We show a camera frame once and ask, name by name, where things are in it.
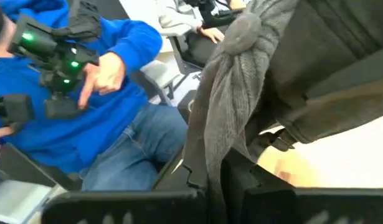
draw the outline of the chair armrest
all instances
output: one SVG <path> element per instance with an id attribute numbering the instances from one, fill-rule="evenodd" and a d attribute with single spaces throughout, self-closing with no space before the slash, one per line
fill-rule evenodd
<path id="1" fill-rule="evenodd" d="M 163 37 L 179 37 L 189 32 L 191 27 L 187 24 L 180 24 L 174 27 L 162 28 L 159 33 Z"/>

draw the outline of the green light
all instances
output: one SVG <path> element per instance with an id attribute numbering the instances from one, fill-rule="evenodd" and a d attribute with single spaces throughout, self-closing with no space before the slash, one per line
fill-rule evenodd
<path id="1" fill-rule="evenodd" d="M 31 40 L 34 39 L 34 36 L 33 36 L 32 34 L 23 33 L 23 34 L 22 34 L 22 38 L 31 41 Z"/>
<path id="2" fill-rule="evenodd" d="M 78 63 L 78 62 L 71 62 L 71 66 L 73 66 L 73 67 L 78 67 L 78 66 L 79 66 L 79 63 Z"/>

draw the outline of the knot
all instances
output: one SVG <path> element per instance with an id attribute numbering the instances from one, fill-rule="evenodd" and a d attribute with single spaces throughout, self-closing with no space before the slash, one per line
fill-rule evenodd
<path id="1" fill-rule="evenodd" d="M 262 21 L 256 14 L 245 12 L 227 29 L 222 42 L 223 51 L 230 55 L 248 50 L 258 39 Z"/>

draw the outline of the person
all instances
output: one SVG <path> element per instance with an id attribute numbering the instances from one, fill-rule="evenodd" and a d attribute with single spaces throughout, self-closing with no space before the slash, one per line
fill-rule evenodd
<path id="1" fill-rule="evenodd" d="M 186 4 L 183 0 L 156 0 L 159 12 L 159 23 L 162 28 L 174 27 L 187 24 L 192 32 L 186 34 L 186 42 L 191 56 L 201 65 L 205 65 L 210 55 L 216 48 L 216 44 L 224 39 L 224 32 L 228 26 L 202 28 L 202 16 L 198 9 Z M 243 0 L 219 0 L 217 10 L 243 9 L 246 7 Z"/>
<path id="2" fill-rule="evenodd" d="M 85 67 L 85 81 L 69 97 L 83 115 L 45 118 L 47 89 L 28 58 L 7 52 L 20 13 L 51 27 L 68 24 L 65 0 L 0 0 L 0 96 L 27 94 L 35 119 L 18 133 L 1 127 L 0 144 L 9 142 L 31 158 L 65 173 L 77 172 L 82 190 L 148 190 L 157 178 L 154 162 L 167 162 L 185 140 L 187 124 L 177 109 L 148 103 L 129 76 L 152 61 L 162 39 L 141 21 L 102 19 L 101 37 L 87 45 L 101 55 Z"/>

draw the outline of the black strap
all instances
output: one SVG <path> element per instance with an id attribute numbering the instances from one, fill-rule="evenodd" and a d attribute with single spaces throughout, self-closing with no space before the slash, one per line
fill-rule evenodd
<path id="1" fill-rule="evenodd" d="M 268 145 L 282 152 L 295 149 L 293 145 L 298 142 L 285 128 L 275 133 L 263 133 L 260 137 L 263 138 Z"/>

